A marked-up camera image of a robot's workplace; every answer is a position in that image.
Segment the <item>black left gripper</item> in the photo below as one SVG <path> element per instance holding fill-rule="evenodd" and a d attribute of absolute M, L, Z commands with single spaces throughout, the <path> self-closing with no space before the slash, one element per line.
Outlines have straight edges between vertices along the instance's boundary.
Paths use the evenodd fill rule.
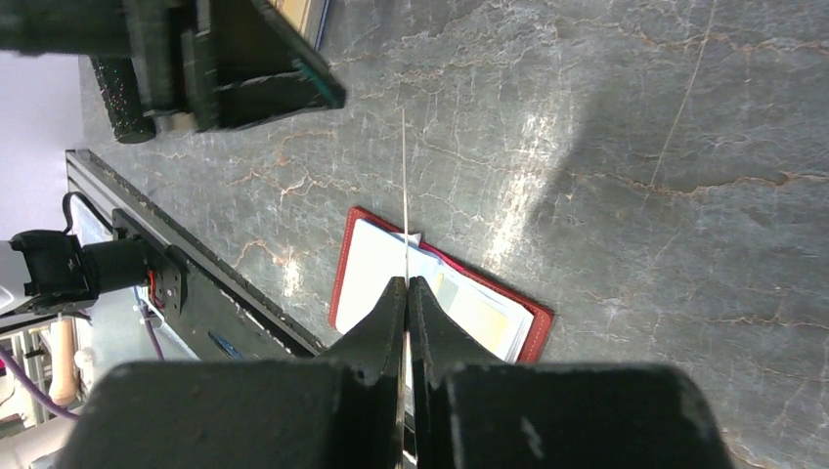
<path fill-rule="evenodd" d="M 1 49 L 129 59 L 145 113 L 188 108 L 199 132 L 340 109 L 347 99 L 269 1 L 3 1 Z"/>

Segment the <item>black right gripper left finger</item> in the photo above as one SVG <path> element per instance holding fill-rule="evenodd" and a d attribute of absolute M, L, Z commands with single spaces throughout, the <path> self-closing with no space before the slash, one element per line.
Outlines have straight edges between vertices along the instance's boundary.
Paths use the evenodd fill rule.
<path fill-rule="evenodd" d="M 392 277 L 371 311 L 322 354 L 342 370 L 329 437 L 338 467 L 402 466 L 406 306 L 406 281 Z"/>

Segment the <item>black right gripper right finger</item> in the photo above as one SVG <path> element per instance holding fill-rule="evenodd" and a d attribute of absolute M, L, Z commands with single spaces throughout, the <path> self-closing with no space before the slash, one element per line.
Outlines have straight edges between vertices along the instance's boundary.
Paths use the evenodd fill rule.
<path fill-rule="evenodd" d="M 491 427 L 505 397 L 498 360 L 440 306 L 424 277 L 408 287 L 414 426 L 419 468 L 488 468 L 495 455 Z"/>

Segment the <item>red leather card holder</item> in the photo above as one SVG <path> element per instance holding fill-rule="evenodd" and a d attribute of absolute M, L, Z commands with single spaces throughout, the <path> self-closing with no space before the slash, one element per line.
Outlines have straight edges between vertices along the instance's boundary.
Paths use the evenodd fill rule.
<path fill-rule="evenodd" d="M 506 362 L 539 359 L 554 313 L 412 234 L 403 266 L 403 230 L 370 211 L 349 209 L 328 310 L 344 334 L 374 307 L 387 281 L 408 273 L 424 277 L 443 311 L 492 354 Z"/>

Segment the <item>single gold credit card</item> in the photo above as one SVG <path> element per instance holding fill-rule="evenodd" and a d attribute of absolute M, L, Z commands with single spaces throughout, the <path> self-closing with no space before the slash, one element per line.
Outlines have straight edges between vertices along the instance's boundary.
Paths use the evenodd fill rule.
<path fill-rule="evenodd" d="M 507 355 L 510 321 L 490 298 L 463 276 L 438 273 L 429 281 L 450 319 L 494 355 Z"/>

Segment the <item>clear acrylic card tray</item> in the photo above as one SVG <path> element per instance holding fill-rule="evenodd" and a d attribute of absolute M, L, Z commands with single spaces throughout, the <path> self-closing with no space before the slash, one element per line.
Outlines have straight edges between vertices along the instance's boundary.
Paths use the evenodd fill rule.
<path fill-rule="evenodd" d="M 329 0 L 270 0 L 269 3 L 315 50 L 320 49 Z"/>

